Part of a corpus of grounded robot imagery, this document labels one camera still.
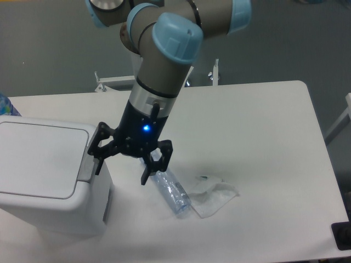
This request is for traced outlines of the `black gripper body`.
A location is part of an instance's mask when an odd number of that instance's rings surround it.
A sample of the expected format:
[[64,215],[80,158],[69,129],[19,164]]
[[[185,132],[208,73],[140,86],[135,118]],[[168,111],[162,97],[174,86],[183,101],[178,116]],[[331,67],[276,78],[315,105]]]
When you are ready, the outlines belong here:
[[167,147],[167,140],[159,140],[167,117],[159,117],[159,113],[158,102],[153,102],[148,114],[138,111],[128,102],[114,135],[116,152],[141,158],[156,148]]

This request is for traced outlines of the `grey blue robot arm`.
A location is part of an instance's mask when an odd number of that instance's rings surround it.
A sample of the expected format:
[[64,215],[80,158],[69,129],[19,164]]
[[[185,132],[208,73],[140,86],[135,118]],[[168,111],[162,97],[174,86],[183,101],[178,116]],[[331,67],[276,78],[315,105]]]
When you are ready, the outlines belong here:
[[141,158],[141,183],[165,171],[173,152],[159,137],[196,60],[203,40],[245,28],[250,1],[86,1],[98,27],[125,24],[121,37],[139,54],[141,66],[117,128],[98,124],[88,148],[99,174],[104,160],[122,154]]

